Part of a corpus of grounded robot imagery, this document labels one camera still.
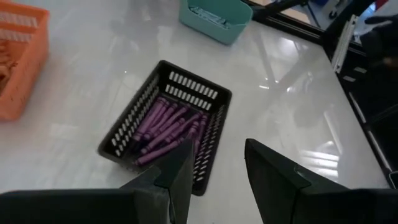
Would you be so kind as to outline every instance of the teal container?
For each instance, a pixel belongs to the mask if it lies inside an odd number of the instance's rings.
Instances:
[[[191,11],[199,7],[225,19],[228,27],[211,22]],[[240,0],[180,0],[180,22],[223,44],[232,44],[242,33],[253,15],[252,9]]]

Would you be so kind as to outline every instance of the white table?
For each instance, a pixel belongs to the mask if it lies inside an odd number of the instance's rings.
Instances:
[[[156,63],[233,92],[207,192],[188,223],[261,223],[244,163],[254,138],[349,188],[387,183],[323,49],[251,22],[231,47],[181,25],[177,0],[28,1],[51,12],[50,58],[23,117],[0,124],[0,191],[120,187],[96,153]]]

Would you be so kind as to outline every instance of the black plastic basket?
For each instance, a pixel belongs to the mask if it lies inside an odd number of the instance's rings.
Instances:
[[[164,60],[160,61],[138,90],[121,116],[98,147],[101,156],[128,169],[142,172],[159,158],[144,167],[134,165],[132,136],[139,127],[154,100],[159,95],[191,104],[209,114],[200,148],[194,162],[192,194],[205,193],[221,132],[231,101],[231,91]]]

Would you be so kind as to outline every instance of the glossy white tabletop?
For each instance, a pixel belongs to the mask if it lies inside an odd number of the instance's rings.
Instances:
[[[0,124],[0,191],[120,187],[96,153],[159,60],[233,92],[206,194],[188,223],[261,223],[244,163],[254,138],[349,188],[387,187],[323,49],[250,22],[230,46],[181,25],[178,0],[28,1],[50,10],[50,57],[23,117]]]

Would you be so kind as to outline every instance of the black metal frame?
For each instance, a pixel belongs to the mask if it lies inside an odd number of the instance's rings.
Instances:
[[[335,53],[341,32],[343,31],[346,22],[349,21],[352,15],[360,16],[374,2],[374,0],[353,0],[351,3],[349,3],[346,6],[346,8],[340,13],[340,15],[330,24],[330,26],[326,30],[322,30],[318,27],[311,26],[310,24],[304,23],[298,19],[286,16],[281,13],[281,11],[285,10],[284,7],[286,6],[292,7],[297,4],[302,5],[305,4],[306,1],[286,0],[285,4],[272,3],[267,6],[262,6],[260,4],[251,2],[250,0],[242,0],[242,1],[253,8],[254,21],[264,24],[266,26],[273,27],[275,29],[279,29],[286,33],[295,35],[307,41],[313,42],[314,44],[321,45],[330,60],[332,59],[333,54]],[[360,74],[358,74],[356,68],[363,68],[365,70],[369,70],[366,54],[361,44],[358,44],[357,42],[352,40],[349,43],[346,61],[345,64],[343,65],[341,73],[338,75],[338,79],[365,133],[365,136],[368,139],[368,142],[376,156],[376,159],[379,162],[379,165],[381,166],[384,175],[386,176],[389,185],[392,188],[394,188],[394,184],[389,178],[391,172],[384,166],[381,159],[382,156],[380,155],[380,152],[376,149],[376,146],[373,144],[371,137],[368,134],[368,130],[372,129],[373,123],[378,122],[380,119],[384,119],[386,115],[391,114],[391,110],[398,111],[398,106],[389,108],[377,114],[375,117],[373,117],[370,121],[366,123],[362,122],[359,112],[356,110],[354,102],[349,96],[349,93],[352,88],[352,83],[344,79],[344,77],[347,75],[353,78],[359,76]]]

